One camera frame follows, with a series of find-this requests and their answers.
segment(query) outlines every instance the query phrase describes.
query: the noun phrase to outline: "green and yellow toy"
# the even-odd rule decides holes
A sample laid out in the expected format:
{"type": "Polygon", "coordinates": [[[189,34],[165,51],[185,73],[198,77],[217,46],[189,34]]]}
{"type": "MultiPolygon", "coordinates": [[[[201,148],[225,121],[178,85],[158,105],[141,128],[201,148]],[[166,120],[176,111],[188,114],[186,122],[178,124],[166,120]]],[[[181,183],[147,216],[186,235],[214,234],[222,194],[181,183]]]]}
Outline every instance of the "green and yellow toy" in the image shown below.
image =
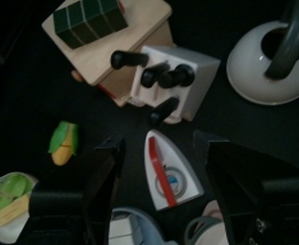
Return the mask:
{"type": "Polygon", "coordinates": [[[52,154],[54,164],[63,166],[78,150],[78,125],[62,121],[54,131],[48,153],[52,154]]]}

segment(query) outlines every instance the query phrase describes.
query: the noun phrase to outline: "red stripe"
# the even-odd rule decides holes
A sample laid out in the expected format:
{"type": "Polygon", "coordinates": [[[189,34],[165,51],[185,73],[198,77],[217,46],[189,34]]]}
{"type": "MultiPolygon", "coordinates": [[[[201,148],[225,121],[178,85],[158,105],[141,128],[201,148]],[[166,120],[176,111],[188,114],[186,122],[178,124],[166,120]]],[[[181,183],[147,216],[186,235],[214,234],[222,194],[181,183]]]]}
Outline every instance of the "red stripe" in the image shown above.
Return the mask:
{"type": "Polygon", "coordinates": [[[150,158],[151,158],[154,169],[155,169],[155,172],[157,172],[157,175],[159,178],[159,182],[161,182],[161,185],[162,185],[162,188],[165,191],[165,198],[166,198],[167,204],[171,207],[174,207],[174,206],[177,206],[176,195],[174,195],[170,183],[167,181],[167,178],[166,178],[165,167],[163,167],[163,163],[159,159],[159,154],[157,151],[157,140],[155,140],[154,136],[150,137],[149,144],[150,144],[150,149],[149,149],[150,150],[150,158]]]}

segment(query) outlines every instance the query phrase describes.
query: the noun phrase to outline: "toy iron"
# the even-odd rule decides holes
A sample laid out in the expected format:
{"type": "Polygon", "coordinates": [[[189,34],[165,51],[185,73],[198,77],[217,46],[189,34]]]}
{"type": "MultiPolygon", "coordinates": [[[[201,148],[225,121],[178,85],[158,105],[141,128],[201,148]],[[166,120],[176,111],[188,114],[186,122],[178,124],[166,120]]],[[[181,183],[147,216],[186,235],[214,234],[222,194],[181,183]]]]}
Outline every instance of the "toy iron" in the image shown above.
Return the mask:
{"type": "Polygon", "coordinates": [[[173,208],[205,193],[188,158],[157,130],[146,137],[145,165],[157,210],[173,208]]]}

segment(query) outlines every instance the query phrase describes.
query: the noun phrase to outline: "wooden block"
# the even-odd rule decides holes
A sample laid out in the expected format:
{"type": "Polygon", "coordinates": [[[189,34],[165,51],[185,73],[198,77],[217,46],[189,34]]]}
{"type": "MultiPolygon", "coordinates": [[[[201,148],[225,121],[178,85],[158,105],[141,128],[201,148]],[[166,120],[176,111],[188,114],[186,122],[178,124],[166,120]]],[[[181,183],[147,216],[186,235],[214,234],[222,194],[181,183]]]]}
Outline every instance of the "wooden block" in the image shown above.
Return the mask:
{"type": "Polygon", "coordinates": [[[30,209],[30,194],[19,197],[14,203],[0,210],[0,227],[19,218],[30,209]]]}
{"type": "MultiPolygon", "coordinates": [[[[59,9],[74,2],[75,0],[67,0],[59,9]]],[[[143,45],[174,45],[167,24],[171,7],[165,0],[122,0],[122,4],[129,27],[77,49],[71,49],[56,35],[52,15],[43,24],[48,36],[87,83],[101,83],[115,97],[118,105],[123,105],[131,96],[135,71],[125,69],[119,71],[122,76],[118,75],[111,68],[111,54],[117,50],[139,51],[143,45]]]]}

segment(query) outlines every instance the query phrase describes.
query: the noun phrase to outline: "toy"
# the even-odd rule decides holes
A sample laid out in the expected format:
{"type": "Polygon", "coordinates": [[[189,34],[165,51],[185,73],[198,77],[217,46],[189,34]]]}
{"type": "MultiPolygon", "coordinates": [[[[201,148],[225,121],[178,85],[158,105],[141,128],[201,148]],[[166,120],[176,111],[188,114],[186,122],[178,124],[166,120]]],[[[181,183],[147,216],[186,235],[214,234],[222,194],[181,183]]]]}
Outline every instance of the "toy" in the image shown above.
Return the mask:
{"type": "Polygon", "coordinates": [[[142,53],[117,51],[115,69],[137,66],[131,96],[155,107],[150,123],[192,121],[213,83],[221,61],[181,47],[145,46],[142,53]]]}
{"type": "MultiPolygon", "coordinates": [[[[75,0],[67,0],[58,10],[75,0]]],[[[86,82],[101,86],[119,106],[131,98],[135,68],[113,72],[110,56],[117,49],[141,51],[145,45],[173,46],[167,18],[171,7],[163,0],[122,0],[129,28],[113,33],[81,48],[73,49],[55,33],[54,14],[43,27],[58,48],[81,72],[86,82]]]]}
{"type": "Polygon", "coordinates": [[[189,160],[157,130],[146,137],[145,166],[157,210],[173,208],[205,193],[189,160]]]}
{"type": "Polygon", "coordinates": [[[117,0],[82,0],[54,13],[55,33],[75,49],[129,27],[117,0]]]}
{"type": "Polygon", "coordinates": [[[66,165],[73,155],[77,155],[77,149],[78,125],[62,121],[55,129],[48,150],[48,153],[52,153],[52,161],[55,165],[66,165]]]}

